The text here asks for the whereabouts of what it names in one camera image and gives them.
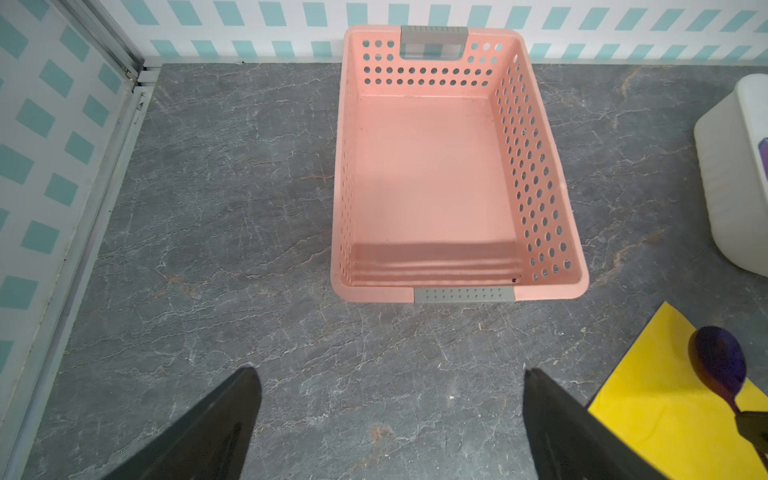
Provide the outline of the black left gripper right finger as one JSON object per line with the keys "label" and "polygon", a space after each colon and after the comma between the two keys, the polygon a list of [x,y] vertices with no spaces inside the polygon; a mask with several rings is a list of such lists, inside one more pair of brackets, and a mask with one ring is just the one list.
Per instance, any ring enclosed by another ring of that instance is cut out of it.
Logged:
{"label": "black left gripper right finger", "polygon": [[662,479],[544,371],[524,373],[523,420],[540,479]]}

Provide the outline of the purple metal spoon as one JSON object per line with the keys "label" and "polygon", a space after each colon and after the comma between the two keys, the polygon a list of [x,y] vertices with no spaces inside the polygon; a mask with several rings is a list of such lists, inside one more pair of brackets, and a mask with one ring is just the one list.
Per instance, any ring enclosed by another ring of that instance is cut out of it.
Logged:
{"label": "purple metal spoon", "polygon": [[735,336],[717,326],[699,328],[689,340],[688,354],[699,380],[739,415],[736,397],[745,384],[747,367]]}

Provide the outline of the yellow paper napkin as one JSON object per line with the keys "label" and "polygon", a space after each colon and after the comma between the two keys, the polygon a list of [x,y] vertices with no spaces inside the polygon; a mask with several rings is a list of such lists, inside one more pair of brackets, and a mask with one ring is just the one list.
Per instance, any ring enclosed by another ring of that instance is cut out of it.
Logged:
{"label": "yellow paper napkin", "polygon": [[696,375],[694,326],[663,303],[588,408],[669,479],[764,479],[753,445],[726,402]]}

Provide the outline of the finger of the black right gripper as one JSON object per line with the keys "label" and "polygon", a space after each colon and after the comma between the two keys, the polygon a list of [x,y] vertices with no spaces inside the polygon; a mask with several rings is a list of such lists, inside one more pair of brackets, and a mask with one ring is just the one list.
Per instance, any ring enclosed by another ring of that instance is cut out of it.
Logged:
{"label": "finger of the black right gripper", "polygon": [[767,467],[768,413],[742,411],[735,415],[739,434],[755,448],[764,467]]}

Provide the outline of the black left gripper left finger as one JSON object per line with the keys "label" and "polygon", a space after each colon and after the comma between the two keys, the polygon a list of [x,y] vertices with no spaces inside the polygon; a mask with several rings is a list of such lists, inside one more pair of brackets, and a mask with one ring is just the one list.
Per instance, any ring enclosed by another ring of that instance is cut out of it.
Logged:
{"label": "black left gripper left finger", "polygon": [[108,479],[238,479],[262,401],[252,366],[237,369]]}

